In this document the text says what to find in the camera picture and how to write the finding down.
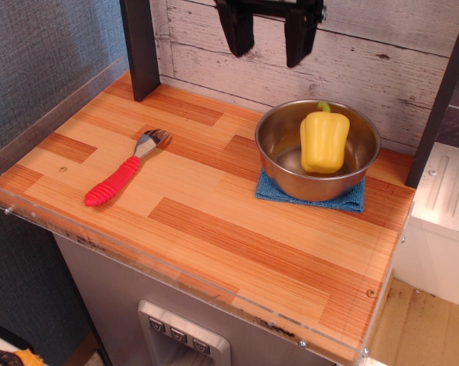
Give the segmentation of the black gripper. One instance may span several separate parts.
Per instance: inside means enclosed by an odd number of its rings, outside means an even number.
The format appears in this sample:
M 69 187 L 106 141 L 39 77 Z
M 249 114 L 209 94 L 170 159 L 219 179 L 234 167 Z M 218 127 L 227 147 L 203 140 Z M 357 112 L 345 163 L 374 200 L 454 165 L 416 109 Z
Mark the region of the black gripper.
M 287 67 L 297 66 L 313 48 L 318 24 L 326 18 L 324 1 L 215 1 L 220 23 L 236 57 L 249 52 L 254 44 L 253 15 L 286 18 L 284 34 Z

